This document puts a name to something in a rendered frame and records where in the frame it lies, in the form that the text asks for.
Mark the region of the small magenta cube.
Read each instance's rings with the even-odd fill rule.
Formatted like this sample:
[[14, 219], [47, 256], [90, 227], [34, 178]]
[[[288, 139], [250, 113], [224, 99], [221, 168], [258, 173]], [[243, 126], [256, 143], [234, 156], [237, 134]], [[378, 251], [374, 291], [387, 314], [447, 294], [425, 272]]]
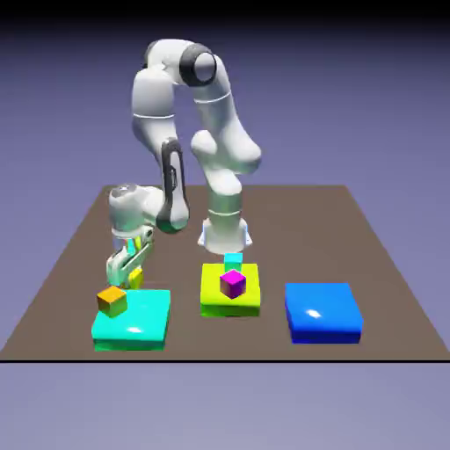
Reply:
[[229, 299], [235, 299], [246, 292], [246, 277], [237, 271], [225, 272], [220, 276], [220, 290]]

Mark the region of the large yellow box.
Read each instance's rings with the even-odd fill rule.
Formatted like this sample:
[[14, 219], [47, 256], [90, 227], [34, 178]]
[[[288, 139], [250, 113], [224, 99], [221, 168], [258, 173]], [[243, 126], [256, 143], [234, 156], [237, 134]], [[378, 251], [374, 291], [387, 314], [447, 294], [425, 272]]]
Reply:
[[203, 316], [258, 316], [261, 291], [257, 264], [225, 271], [225, 264], [204, 264], [200, 283]]

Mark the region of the large cyan box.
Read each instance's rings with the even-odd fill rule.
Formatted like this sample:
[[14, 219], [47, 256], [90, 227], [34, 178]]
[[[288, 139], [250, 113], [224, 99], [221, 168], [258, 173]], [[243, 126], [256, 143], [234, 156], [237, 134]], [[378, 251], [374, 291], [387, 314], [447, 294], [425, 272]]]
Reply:
[[171, 291], [127, 291], [127, 309], [115, 317], [98, 312], [91, 326], [96, 352], [160, 351], [165, 346]]

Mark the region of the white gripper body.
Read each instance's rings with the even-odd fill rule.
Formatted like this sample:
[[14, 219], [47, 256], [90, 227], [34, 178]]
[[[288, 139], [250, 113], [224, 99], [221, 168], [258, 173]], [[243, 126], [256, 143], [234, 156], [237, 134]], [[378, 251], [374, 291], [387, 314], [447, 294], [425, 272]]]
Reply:
[[135, 239], [125, 239], [119, 250], [116, 250], [106, 261], [106, 278], [112, 286], [128, 286], [130, 273], [142, 266], [153, 248], [151, 241], [137, 245]]

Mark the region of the small orange cube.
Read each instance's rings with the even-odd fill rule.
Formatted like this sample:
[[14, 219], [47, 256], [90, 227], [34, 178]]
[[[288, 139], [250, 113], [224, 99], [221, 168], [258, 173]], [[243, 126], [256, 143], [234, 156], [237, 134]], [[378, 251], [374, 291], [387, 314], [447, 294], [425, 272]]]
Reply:
[[97, 294], [98, 311], [113, 318], [127, 310], [127, 292], [116, 286], [109, 286]]

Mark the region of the large blue box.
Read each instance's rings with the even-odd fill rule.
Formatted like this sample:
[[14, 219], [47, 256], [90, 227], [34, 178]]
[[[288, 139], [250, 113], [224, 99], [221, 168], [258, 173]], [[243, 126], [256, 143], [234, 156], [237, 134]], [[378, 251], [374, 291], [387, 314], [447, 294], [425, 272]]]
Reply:
[[347, 283], [287, 283], [285, 310], [294, 344], [355, 345], [363, 317]]

